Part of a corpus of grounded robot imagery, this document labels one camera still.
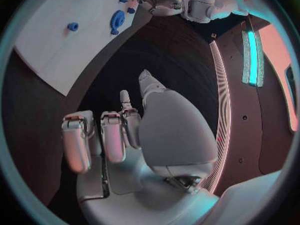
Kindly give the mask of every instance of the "white board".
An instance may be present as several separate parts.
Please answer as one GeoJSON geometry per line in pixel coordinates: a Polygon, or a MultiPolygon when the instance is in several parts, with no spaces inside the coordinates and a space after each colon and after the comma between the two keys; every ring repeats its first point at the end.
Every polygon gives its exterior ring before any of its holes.
{"type": "Polygon", "coordinates": [[[22,29],[15,48],[26,64],[46,83],[67,95],[89,62],[112,40],[110,22],[125,12],[119,33],[131,26],[136,0],[46,0],[22,29]],[[69,31],[69,23],[78,23],[69,31]]]}

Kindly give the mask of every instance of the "cyan light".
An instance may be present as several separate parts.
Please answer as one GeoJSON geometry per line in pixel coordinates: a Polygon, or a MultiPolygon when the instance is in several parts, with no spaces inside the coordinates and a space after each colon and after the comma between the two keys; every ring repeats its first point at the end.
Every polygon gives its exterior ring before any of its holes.
{"type": "Polygon", "coordinates": [[[255,34],[253,31],[248,32],[248,39],[250,45],[250,77],[249,83],[256,85],[258,82],[258,48],[255,40],[255,34]]]}

